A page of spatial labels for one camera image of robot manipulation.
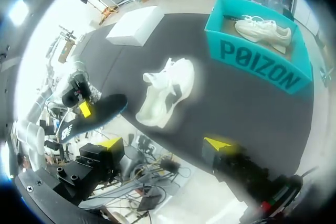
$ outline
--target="shoe box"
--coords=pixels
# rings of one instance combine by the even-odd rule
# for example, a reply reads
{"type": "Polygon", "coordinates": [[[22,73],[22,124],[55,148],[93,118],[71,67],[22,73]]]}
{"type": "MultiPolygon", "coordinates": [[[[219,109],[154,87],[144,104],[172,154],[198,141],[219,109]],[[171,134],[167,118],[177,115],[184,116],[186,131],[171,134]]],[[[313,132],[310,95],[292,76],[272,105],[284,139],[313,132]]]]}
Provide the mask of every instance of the shoe box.
{"type": "Polygon", "coordinates": [[[295,94],[312,82],[309,55],[299,27],[272,9],[247,0],[217,0],[205,33],[212,59],[256,75],[288,94],[295,94]],[[286,53],[238,34],[235,20],[244,19],[244,15],[259,16],[274,20],[282,28],[289,27],[291,43],[286,53]]]}

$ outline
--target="yellow tag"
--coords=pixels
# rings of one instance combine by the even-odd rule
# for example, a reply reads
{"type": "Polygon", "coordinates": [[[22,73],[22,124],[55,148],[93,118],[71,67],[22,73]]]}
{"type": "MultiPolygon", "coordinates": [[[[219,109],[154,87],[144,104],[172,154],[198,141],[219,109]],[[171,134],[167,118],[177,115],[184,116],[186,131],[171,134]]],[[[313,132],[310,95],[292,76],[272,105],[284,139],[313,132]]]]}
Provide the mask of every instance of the yellow tag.
{"type": "Polygon", "coordinates": [[[204,140],[207,140],[217,151],[219,151],[219,149],[222,147],[231,146],[230,144],[226,144],[218,140],[211,139],[209,137],[205,137],[204,140]]]}
{"type": "Polygon", "coordinates": [[[79,105],[80,110],[82,111],[83,115],[85,118],[87,118],[88,116],[91,115],[90,109],[89,109],[89,105],[88,103],[85,101],[82,104],[79,105]]]}
{"type": "Polygon", "coordinates": [[[119,139],[121,139],[121,137],[116,137],[116,138],[113,138],[113,139],[110,139],[110,140],[103,141],[103,142],[99,143],[99,145],[104,146],[104,147],[107,147],[107,148],[110,148],[110,147],[112,147],[112,146],[113,146],[119,139]]]}

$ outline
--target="white sneaker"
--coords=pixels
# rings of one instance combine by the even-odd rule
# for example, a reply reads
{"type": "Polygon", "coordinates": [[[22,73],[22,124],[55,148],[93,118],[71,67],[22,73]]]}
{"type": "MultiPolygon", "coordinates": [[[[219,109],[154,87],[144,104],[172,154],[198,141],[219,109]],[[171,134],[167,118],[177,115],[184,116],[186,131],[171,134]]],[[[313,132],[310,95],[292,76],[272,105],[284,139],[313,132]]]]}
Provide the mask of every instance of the white sneaker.
{"type": "Polygon", "coordinates": [[[160,73],[144,73],[143,80],[151,85],[143,106],[135,115],[137,121],[164,128],[175,106],[190,95],[194,77],[193,64],[184,58],[177,62],[169,58],[160,73]]]}
{"type": "Polygon", "coordinates": [[[238,20],[235,24],[237,32],[244,38],[254,43],[264,40],[283,54],[291,42],[290,28],[277,26],[274,20],[263,20],[258,16],[244,15],[245,19],[238,20]]]}

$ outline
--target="white shoe box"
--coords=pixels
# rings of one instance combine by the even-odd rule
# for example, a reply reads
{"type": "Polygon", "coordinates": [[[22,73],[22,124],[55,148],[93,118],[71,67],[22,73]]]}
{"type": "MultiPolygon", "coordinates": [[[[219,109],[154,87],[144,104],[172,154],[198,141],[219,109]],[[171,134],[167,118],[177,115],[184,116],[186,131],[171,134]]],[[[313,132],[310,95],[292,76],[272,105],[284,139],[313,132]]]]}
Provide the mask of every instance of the white shoe box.
{"type": "Polygon", "coordinates": [[[115,45],[143,46],[163,16],[164,13],[157,6],[125,13],[106,39],[115,45]]]}

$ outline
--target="black mat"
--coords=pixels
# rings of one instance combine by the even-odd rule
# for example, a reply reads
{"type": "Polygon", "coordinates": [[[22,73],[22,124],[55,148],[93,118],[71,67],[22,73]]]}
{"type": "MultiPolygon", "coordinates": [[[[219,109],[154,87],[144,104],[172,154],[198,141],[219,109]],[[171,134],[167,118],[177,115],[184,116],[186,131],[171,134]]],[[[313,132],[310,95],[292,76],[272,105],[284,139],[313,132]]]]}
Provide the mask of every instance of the black mat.
{"type": "Polygon", "coordinates": [[[103,96],[124,93],[129,99],[123,116],[140,131],[176,155],[204,168],[203,137],[230,137],[272,175],[297,170],[310,132],[313,92],[288,95],[249,73],[210,58],[204,27],[208,15],[166,14],[144,47],[115,46],[104,38],[111,26],[93,32],[82,51],[90,82],[103,96]],[[182,101],[169,130],[138,123],[146,94],[144,72],[161,70],[168,57],[195,62],[197,91],[182,101]]]}

